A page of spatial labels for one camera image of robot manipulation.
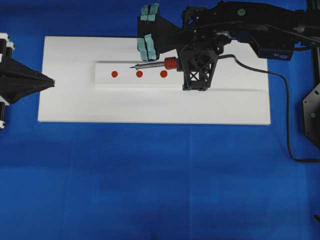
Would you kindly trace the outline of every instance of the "black cable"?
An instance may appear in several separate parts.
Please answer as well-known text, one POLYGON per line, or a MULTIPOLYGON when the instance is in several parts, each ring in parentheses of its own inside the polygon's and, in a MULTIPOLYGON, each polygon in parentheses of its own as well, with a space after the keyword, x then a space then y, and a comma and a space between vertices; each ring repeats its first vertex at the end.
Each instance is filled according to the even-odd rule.
POLYGON ((303 52, 303 51, 311 50, 311 47, 309 47, 309 46, 306 46, 306 47, 295 47, 294 50, 297 51, 297 52, 303 52))
POLYGON ((312 42, 320 44, 320 39, 316 39, 316 38, 313 38, 313 37, 305 36, 305 35, 302 35, 302 34, 299 34, 299 33, 293 32, 293 31, 284 30, 282 28, 279 28, 279 27, 276 27, 276 26, 272 26, 272 25, 269 25, 269 24, 264 24, 264 25, 269 27, 269 28, 278 30, 280 32, 283 32, 283 33, 286 33, 286 34, 291 34, 291 35, 294 35, 294 36, 297 36, 297 37, 300 37, 300 38, 303 38, 303 39, 307 39, 309 41, 312 41, 312 42))
POLYGON ((320 29, 320 26, 310 26, 310 25, 306 25, 305 26, 307 29, 320 29))
POLYGON ((285 85, 285 90, 286 90, 286 143, 287 143, 289 156, 292 160, 297 161, 297 162, 301 162, 301 163, 320 163, 320 159, 312 159, 312 158, 296 159, 293 156, 293 153, 291 150, 291 144, 290 144, 290 91, 289 91, 288 80, 284 76, 282 76, 278 73, 275 73, 272 71, 256 69, 256 68, 247 66, 247 65, 243 64, 242 62, 240 62, 236 58, 236 56, 233 54, 226 54, 226 55, 219 56, 219 59, 227 59, 227 58, 233 58, 238 65, 240 65, 241 67, 248 69, 250 71, 263 73, 263 74, 270 74, 270 75, 278 76, 283 79, 284 85, 285 85))
MULTIPOLYGON (((175 35, 182 34, 182 33, 185 33, 185 32, 190 32, 190 31, 196 32, 198 29, 203 29, 203 28, 207 28, 207 27, 214 27, 214 26, 227 25, 227 24, 243 24, 243 23, 246 23, 246 22, 245 21, 226 21, 226 22, 210 23, 210 24, 206 24, 206 25, 202 25, 202 26, 191 27, 191 28, 188 28, 188 29, 184 29, 184 30, 173 32, 173 33, 169 33, 169 34, 163 34, 163 35, 160 35, 158 37, 155 37, 155 39, 156 38, 175 36, 175 35)), ((309 41, 312 41, 312 42, 320 44, 320 39, 316 39, 316 38, 313 38, 313 37, 305 36, 303 34, 299 34, 299 33, 293 32, 293 31, 288 31, 288 30, 282 29, 280 27, 269 25, 269 24, 261 24, 261 25, 269 27, 269 28, 272 28, 272 29, 275 29, 275 30, 278 30, 278 31, 286 33, 286 34, 294 35, 294 36, 300 37, 302 39, 306 39, 306 40, 309 40, 309 41)))

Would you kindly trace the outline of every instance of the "white board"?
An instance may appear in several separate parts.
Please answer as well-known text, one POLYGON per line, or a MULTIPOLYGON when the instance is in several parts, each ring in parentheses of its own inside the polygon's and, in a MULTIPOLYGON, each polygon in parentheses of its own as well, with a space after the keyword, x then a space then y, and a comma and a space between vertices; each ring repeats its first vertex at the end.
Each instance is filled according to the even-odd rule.
MULTIPOLYGON (((266 70, 248 44, 232 41, 225 54, 266 70)), ((175 51, 162 54, 177 56, 175 51)), ((182 91, 183 74, 163 68, 130 69, 140 62, 135 38, 47 36, 45 75, 55 87, 40 93, 40 122, 174 123, 268 125, 269 84, 266 74, 219 60, 207 91, 182 91), (112 71, 118 77, 111 76, 112 71)))

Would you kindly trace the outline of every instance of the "black mount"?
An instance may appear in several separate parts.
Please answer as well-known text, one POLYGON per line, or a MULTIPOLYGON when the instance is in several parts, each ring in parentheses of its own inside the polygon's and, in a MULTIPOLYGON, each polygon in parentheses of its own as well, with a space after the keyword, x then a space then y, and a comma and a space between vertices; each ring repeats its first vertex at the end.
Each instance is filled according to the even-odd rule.
POLYGON ((315 219, 318 223, 320 223, 320 216, 314 215, 313 217, 314 217, 314 219, 315 219))
POLYGON ((219 56, 213 51, 184 50, 179 52, 184 71, 183 90, 205 91, 211 86, 219 56))
POLYGON ((0 33, 0 130, 4 126, 5 102, 15 104, 21 98, 55 86, 46 75, 11 58, 15 45, 6 33, 0 33))
MULTIPOLYGON (((308 0, 308 11, 320 10, 320 0, 308 0)), ((315 88, 303 100, 304 134, 320 148, 320 48, 312 49, 315 88)))

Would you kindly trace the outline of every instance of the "blue fabric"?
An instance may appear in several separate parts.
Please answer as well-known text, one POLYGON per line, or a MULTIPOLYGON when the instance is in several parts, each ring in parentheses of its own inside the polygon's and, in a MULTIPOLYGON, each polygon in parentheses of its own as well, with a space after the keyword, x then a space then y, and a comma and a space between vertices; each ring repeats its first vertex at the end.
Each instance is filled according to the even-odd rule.
MULTIPOLYGON (((157 2, 180 26, 186 6, 218 1, 157 2)), ((13 57, 41 71, 44 36, 136 36, 147 4, 10 0, 1 4, 0 28, 16 44, 13 57)), ((320 157, 302 127, 310 52, 268 68, 289 79, 294 155, 320 157)), ((269 126, 39 123, 39 94, 22 99, 7 109, 0 133, 1 239, 319 239, 312 215, 320 214, 320 166, 289 159, 285 88, 273 76, 269 86, 269 126)))

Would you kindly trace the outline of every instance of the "white strip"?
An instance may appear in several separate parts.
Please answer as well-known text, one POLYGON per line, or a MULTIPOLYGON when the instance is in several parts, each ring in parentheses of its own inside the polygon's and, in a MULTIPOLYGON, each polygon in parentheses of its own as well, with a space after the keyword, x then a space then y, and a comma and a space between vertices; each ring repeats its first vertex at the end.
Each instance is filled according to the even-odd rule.
POLYGON ((6 42, 6 47, 7 47, 7 48, 11 48, 12 51, 15 50, 15 44, 14 44, 12 41, 7 41, 7 42, 6 42))
POLYGON ((1 95, 0 95, 0 102, 3 102, 6 106, 10 105, 1 95))
POLYGON ((0 129, 4 129, 5 128, 5 122, 4 121, 0 121, 0 129))
POLYGON ((0 39, 5 39, 7 42, 9 41, 9 36, 7 33, 0 32, 0 39))

